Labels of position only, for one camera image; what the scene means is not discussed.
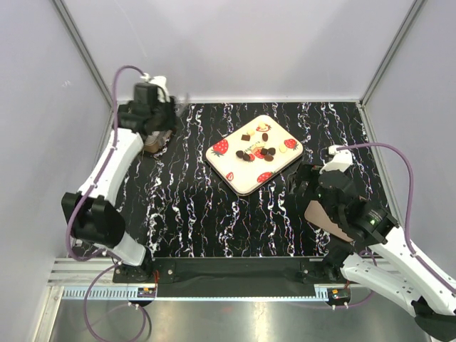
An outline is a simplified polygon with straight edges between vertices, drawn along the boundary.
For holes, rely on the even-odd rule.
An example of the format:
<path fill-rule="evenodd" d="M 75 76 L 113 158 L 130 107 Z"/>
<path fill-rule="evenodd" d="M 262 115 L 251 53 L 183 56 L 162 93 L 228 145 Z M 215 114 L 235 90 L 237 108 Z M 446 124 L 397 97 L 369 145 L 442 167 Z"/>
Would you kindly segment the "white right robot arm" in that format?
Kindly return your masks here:
<path fill-rule="evenodd" d="M 332 236 L 311 275 L 360 284 L 407 311 L 429 336 L 454 341 L 455 278 L 406 238 L 386 208 L 362 198 L 344 172 L 299 165 L 289 189 L 302 184 L 305 220 Z"/>

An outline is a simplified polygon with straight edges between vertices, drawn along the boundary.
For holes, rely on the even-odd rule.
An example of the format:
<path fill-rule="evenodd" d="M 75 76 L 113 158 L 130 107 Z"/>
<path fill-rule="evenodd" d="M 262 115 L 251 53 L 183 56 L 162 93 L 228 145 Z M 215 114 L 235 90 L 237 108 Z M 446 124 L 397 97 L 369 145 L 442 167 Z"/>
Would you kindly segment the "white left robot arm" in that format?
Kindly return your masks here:
<path fill-rule="evenodd" d="M 66 248 L 76 260 L 72 239 L 96 247 L 129 266 L 139 282 L 154 272 L 151 252 L 135 241 L 115 208 L 117 193 L 133 160 L 141 152 L 156 153 L 176 131 L 175 97 L 164 76 L 143 74 L 135 84 L 133 99 L 118 107 L 106 148 L 88 179 L 75 193 L 67 192 L 61 206 L 67 221 Z"/>

